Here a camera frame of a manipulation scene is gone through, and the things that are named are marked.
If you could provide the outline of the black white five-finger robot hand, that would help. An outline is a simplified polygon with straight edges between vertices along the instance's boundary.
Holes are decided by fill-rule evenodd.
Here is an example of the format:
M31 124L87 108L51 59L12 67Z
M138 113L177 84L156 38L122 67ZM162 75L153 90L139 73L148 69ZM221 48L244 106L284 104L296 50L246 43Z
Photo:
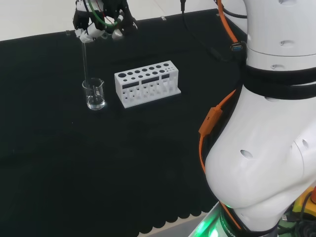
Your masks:
M119 40L138 30L125 0L77 0L73 25L82 43L108 36Z

